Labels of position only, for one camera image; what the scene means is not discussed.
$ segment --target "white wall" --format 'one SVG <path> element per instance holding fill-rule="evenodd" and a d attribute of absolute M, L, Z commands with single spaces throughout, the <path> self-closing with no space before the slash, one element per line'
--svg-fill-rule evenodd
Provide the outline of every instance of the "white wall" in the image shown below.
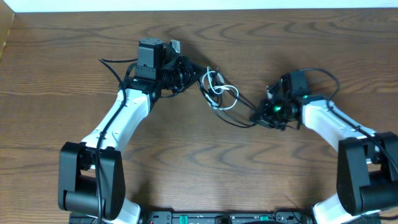
<path fill-rule="evenodd" d="M 398 0 L 4 0 L 14 12 L 398 7 Z"/>

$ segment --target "wooden table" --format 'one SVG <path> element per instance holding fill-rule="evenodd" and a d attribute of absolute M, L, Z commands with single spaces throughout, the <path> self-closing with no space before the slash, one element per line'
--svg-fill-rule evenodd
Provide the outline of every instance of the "wooden table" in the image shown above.
<path fill-rule="evenodd" d="M 365 126 L 398 133 L 398 10 L 264 10 L 18 14 L 0 65 L 0 222 L 66 223 L 58 153 L 115 100 L 97 58 L 137 57 L 138 40 L 182 42 L 256 102 L 292 70 L 342 82 L 335 102 Z M 115 68 L 124 73 L 127 65 Z M 334 83 L 308 75 L 312 90 Z M 249 116 L 249 111 L 239 111 Z M 336 152 L 309 129 L 239 129 L 197 86 L 159 100 L 124 153 L 127 197 L 174 210 L 305 208 L 335 193 Z"/>

